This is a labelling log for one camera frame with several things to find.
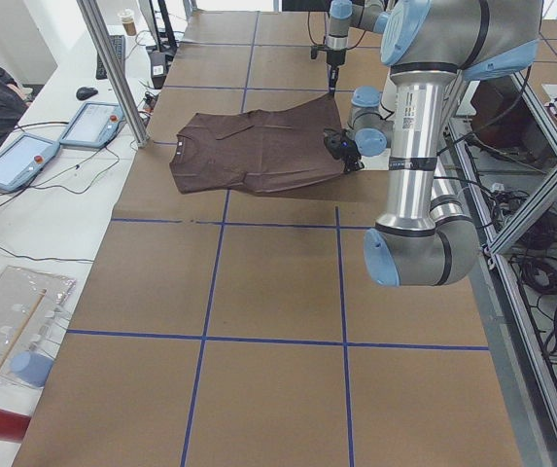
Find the blue object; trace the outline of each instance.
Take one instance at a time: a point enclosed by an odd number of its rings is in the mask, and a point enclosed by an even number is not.
[[[24,133],[0,152],[0,190],[14,192],[29,183],[60,149],[56,141]]]
[[[360,86],[354,91],[352,104],[357,107],[377,107],[381,92],[373,86]]]
[[[332,0],[330,16],[336,19],[348,19],[352,16],[351,0]]]
[[[539,43],[540,41],[536,39],[477,63],[464,72],[464,80],[491,80],[523,70],[538,56]]]
[[[430,12],[432,0],[401,0],[393,9],[384,31],[382,63],[392,66],[412,45]]]
[[[22,352],[10,362],[11,371],[23,381],[36,387],[43,387],[53,366],[53,360],[35,352]]]
[[[102,149],[118,133],[123,117],[118,104],[84,102],[58,142],[73,148]]]
[[[384,133],[376,128],[363,128],[359,130],[354,141],[356,141],[360,154],[367,158],[382,154],[388,145]]]
[[[388,24],[388,18],[391,16],[384,12],[379,17],[377,17],[377,21],[373,26],[373,32],[376,34],[384,34],[384,30],[386,29],[386,24]]]
[[[365,263],[368,275],[385,287],[399,287],[400,279],[393,255],[386,241],[376,229],[365,233]]]

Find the white wall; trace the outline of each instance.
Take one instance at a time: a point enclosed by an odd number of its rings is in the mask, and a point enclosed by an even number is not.
[[[45,83],[53,56],[22,1],[0,0],[0,66],[21,83]]]
[[[22,1],[40,29],[53,58],[57,63],[60,63],[82,34],[86,32],[86,24],[77,6],[77,0]],[[117,13],[126,8],[133,10],[136,14],[136,20],[139,19],[140,9],[136,0],[97,0],[97,5],[106,24],[118,24]],[[166,5],[171,15],[185,16],[181,0],[166,0]],[[177,26],[182,27],[180,21],[178,21]]]
[[[76,0],[23,0],[53,58],[60,63],[86,31]]]

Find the monitor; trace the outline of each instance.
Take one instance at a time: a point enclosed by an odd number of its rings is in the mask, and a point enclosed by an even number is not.
[[[157,0],[158,8],[155,8],[155,0],[138,0],[140,12],[146,21],[153,40],[157,45],[157,50],[162,53],[169,53],[174,56],[177,52],[178,46],[174,31],[172,30],[172,23],[170,22],[170,15],[165,5],[165,0]],[[156,13],[160,13],[163,28],[165,30],[165,37],[159,32],[159,24],[157,22]]]

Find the aluminum pole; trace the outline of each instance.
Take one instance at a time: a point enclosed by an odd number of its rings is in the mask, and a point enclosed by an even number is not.
[[[124,116],[129,126],[131,126],[131,131],[133,132],[138,147],[144,147],[149,140],[149,134],[144,127],[144,122],[142,122],[140,118],[138,109],[135,106],[135,101],[133,100],[133,94],[131,94],[129,84],[124,77],[124,73],[122,73],[121,64],[116,58],[114,48],[110,43],[107,26],[96,4],[96,0],[77,0],[77,4],[82,11],[87,31],[90,33],[96,51],[101,57],[101,60],[103,60],[103,65],[112,83],[114,94],[119,100],[119,104],[124,111]]]

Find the coffee cup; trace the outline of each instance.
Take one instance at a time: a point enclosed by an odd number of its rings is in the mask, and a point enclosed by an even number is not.
[[[124,27],[124,32],[126,32],[127,36],[135,36],[137,34],[133,10],[126,8],[120,11],[119,19],[121,20],[122,27]]]

